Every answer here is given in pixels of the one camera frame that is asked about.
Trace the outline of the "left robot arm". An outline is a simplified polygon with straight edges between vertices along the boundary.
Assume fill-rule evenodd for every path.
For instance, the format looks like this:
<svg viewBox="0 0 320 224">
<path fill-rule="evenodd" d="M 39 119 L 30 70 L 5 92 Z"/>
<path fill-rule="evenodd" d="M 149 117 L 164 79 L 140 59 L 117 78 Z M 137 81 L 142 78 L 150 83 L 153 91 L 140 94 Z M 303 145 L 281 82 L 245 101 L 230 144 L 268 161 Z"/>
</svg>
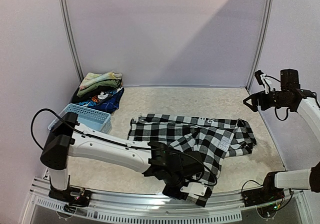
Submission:
<svg viewBox="0 0 320 224">
<path fill-rule="evenodd" d="M 209 188 L 191 180 L 205 171 L 198 151 L 183 153 L 160 142 L 116 138 L 86 126 L 76 113 L 68 112 L 51 128 L 40 161 L 49 170 L 49 197 L 71 206 L 87 207 L 92 192 L 70 185 L 69 157 L 98 160 L 156 177 L 165 183 L 162 193 L 178 200 L 189 195 L 203 197 Z"/>
</svg>

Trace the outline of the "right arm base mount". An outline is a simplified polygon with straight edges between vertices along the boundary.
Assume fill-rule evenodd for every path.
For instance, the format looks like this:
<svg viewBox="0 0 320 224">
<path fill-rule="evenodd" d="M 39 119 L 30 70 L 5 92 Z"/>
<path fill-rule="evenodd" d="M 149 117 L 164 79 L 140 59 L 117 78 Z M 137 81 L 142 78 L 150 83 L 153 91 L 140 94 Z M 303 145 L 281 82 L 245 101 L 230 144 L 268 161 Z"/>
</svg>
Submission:
<svg viewBox="0 0 320 224">
<path fill-rule="evenodd" d="M 251 207 L 261 204 L 266 204 L 276 200 L 283 200 L 285 198 L 284 189 L 275 186 L 275 176 L 278 172 L 269 172 L 263 183 L 260 184 L 255 180 L 246 181 L 241 188 L 241 196 L 245 207 Z M 252 182 L 259 186 L 259 188 L 244 190 L 247 183 Z"/>
</svg>

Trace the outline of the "black white checkered shirt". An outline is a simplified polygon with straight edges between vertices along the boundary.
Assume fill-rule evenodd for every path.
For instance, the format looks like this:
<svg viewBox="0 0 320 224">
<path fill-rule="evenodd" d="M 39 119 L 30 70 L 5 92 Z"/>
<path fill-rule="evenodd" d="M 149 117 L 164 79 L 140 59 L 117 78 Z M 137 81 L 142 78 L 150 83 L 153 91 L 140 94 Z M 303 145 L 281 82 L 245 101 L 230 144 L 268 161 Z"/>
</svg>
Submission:
<svg viewBox="0 0 320 224">
<path fill-rule="evenodd" d="M 147 114 L 133 118 L 128 139 L 155 141 L 183 153 L 198 151 L 204 164 L 204 173 L 191 180 L 208 185 L 203 197 L 189 195 L 188 202 L 204 207 L 218 183 L 225 157 L 250 154 L 256 139 L 249 123 L 242 119 L 209 119 L 201 117 Z"/>
</svg>

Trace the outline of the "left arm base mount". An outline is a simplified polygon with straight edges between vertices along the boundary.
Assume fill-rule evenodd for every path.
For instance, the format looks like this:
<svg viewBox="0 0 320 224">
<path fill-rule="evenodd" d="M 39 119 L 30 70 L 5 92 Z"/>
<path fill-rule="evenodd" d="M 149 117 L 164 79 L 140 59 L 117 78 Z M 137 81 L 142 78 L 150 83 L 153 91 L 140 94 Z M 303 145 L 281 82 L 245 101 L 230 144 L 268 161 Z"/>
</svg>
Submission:
<svg viewBox="0 0 320 224">
<path fill-rule="evenodd" d="M 85 188 L 76 188 L 70 186 L 70 177 L 68 178 L 67 188 L 65 190 L 58 190 L 53 187 L 51 179 L 50 191 L 48 196 L 52 199 L 66 202 L 69 206 L 72 207 L 88 207 L 92 199 L 92 191 Z"/>
</svg>

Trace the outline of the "floral pastel cloth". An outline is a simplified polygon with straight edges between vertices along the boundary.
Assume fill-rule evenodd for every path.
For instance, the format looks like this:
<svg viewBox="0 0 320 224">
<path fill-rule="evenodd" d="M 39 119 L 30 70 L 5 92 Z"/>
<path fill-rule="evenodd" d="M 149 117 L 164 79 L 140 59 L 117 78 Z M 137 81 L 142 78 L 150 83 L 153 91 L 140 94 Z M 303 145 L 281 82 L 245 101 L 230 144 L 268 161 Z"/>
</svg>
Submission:
<svg viewBox="0 0 320 224">
<path fill-rule="evenodd" d="M 91 73 L 89 72 L 84 79 L 82 80 L 79 89 L 80 90 L 84 90 L 88 87 L 90 87 L 91 85 L 101 82 L 101 81 L 105 81 L 105 80 L 110 80 L 110 79 L 122 79 L 122 74 L 121 73 L 115 73 L 114 71 L 110 71 L 104 74 L 95 74 L 95 73 Z"/>
</svg>

